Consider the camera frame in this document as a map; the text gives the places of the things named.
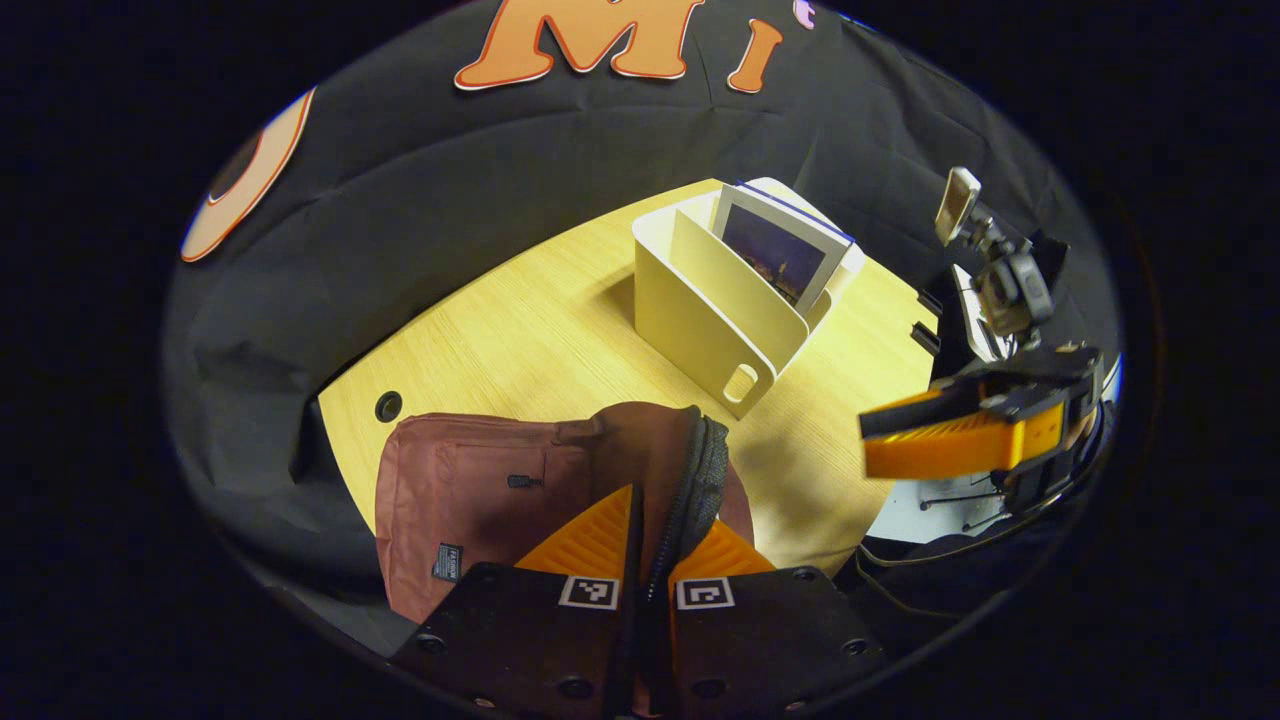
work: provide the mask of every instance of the book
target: book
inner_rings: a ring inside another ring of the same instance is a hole
[[[854,240],[749,184],[724,186],[712,232],[805,315]]]

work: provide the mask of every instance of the orange letter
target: orange letter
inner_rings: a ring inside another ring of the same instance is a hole
[[[728,86],[741,92],[756,94],[764,87],[764,65],[769,64],[773,49],[782,42],[782,33],[764,20],[751,19],[751,42],[746,45],[742,61],[733,74],[728,76]]]
[[[480,59],[458,70],[453,83],[480,90],[538,79],[556,60],[538,50],[543,23],[552,28],[568,64],[594,68],[627,31],[627,46],[609,63],[634,77],[676,79],[685,74],[680,51],[694,8],[704,0],[503,0],[489,27]]]

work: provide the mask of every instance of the photo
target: photo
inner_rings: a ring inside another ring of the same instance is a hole
[[[822,250],[737,205],[730,209],[722,240],[792,307],[826,259]]]

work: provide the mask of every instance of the letter m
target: letter m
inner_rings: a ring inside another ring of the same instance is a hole
[[[462,90],[538,79],[556,60],[538,49],[550,27],[568,64],[585,73],[617,41],[627,46],[609,63],[625,76],[676,79],[685,74],[680,56],[694,8],[704,0],[503,0],[489,27],[480,59],[458,70]]]

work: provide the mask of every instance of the wooden table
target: wooden table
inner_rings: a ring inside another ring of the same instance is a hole
[[[916,292],[868,259],[786,374],[741,420],[650,347],[632,325],[637,217],[710,192],[704,181],[556,236],[438,302],[320,393],[334,456],[365,521],[399,418],[476,413],[520,420],[588,418],[614,402],[698,405],[730,429],[730,460],[751,502],[755,542],[778,566],[833,574],[892,486],[863,471],[858,413],[920,392],[932,357],[911,325],[936,331]]]

